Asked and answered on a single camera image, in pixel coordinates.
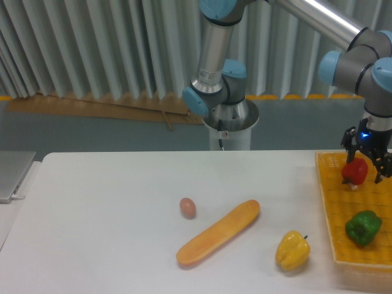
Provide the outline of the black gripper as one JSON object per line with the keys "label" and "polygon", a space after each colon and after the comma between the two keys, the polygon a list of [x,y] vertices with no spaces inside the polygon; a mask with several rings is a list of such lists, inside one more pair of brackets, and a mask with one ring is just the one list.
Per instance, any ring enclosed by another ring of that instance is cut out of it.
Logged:
{"label": "black gripper", "polygon": [[364,114],[358,129],[350,127],[344,131],[341,147],[347,152],[347,163],[353,162],[356,152],[370,158],[377,174],[374,183],[391,177],[391,153],[387,151],[391,140],[391,117]]}

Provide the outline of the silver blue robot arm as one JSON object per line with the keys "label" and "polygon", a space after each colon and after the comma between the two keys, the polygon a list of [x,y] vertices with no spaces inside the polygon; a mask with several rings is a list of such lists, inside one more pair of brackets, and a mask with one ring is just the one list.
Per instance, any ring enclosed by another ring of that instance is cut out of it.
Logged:
{"label": "silver blue robot arm", "polygon": [[[199,5],[206,31],[197,72],[183,89],[183,99],[209,128],[212,150],[248,150],[251,129],[259,117],[255,104],[245,98],[245,65],[225,56],[247,5],[247,1],[201,1]],[[322,58],[318,76],[364,99],[359,125],[347,129],[342,137],[347,162],[362,153],[375,167],[377,183],[389,178],[391,32],[362,26],[323,1],[279,1],[278,5],[339,47]]]}

